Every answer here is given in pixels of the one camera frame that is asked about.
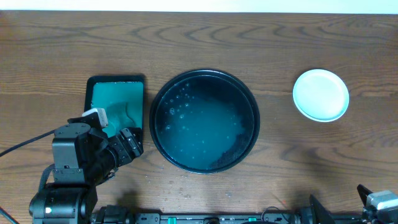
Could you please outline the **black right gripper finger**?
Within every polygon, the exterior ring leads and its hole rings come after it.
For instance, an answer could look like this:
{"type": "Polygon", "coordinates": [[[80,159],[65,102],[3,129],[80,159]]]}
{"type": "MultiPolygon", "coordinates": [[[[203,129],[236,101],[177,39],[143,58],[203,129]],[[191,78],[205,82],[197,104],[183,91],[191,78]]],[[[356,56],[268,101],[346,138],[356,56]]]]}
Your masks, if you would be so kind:
{"type": "Polygon", "coordinates": [[[314,224],[335,224],[335,220],[326,208],[316,199],[314,195],[309,197],[312,219],[314,224]]]}
{"type": "Polygon", "coordinates": [[[360,197],[360,199],[361,199],[363,205],[366,206],[366,205],[367,205],[367,198],[368,198],[368,195],[372,194],[372,191],[369,190],[368,188],[366,188],[366,187],[365,187],[364,185],[362,185],[362,184],[359,184],[359,185],[357,186],[357,191],[358,191],[359,197],[360,197]]]}

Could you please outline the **green yellow sponge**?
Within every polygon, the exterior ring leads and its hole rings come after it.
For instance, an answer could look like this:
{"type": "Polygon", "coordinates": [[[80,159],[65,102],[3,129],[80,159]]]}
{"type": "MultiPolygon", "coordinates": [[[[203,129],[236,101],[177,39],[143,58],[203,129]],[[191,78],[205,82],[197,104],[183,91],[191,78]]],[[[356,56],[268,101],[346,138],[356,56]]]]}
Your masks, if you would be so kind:
{"type": "Polygon", "coordinates": [[[109,124],[104,132],[109,137],[115,136],[121,129],[136,127],[136,122],[127,113],[126,102],[111,104],[105,109],[105,112],[109,124]]]}

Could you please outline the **mint green stained plate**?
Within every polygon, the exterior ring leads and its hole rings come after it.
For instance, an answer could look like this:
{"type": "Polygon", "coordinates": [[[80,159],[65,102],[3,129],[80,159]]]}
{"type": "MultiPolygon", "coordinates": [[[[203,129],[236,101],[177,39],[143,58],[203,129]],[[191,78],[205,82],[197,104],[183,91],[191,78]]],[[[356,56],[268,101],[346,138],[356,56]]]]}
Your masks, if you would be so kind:
{"type": "Polygon", "coordinates": [[[349,91],[344,81],[324,69],[302,73],[294,84],[292,98],[305,117],[321,123],[341,118],[349,106],[349,91]]]}

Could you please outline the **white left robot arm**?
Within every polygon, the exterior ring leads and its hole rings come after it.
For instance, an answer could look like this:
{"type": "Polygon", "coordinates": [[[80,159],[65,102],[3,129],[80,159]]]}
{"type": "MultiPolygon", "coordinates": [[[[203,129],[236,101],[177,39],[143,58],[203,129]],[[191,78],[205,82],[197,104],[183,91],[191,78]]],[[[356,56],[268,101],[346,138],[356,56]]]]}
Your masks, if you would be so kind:
{"type": "Polygon", "coordinates": [[[108,137],[97,125],[70,123],[52,141],[54,182],[40,181],[31,200],[33,223],[90,223],[98,201],[96,188],[118,168],[144,152],[141,128],[124,128],[108,137]]]}

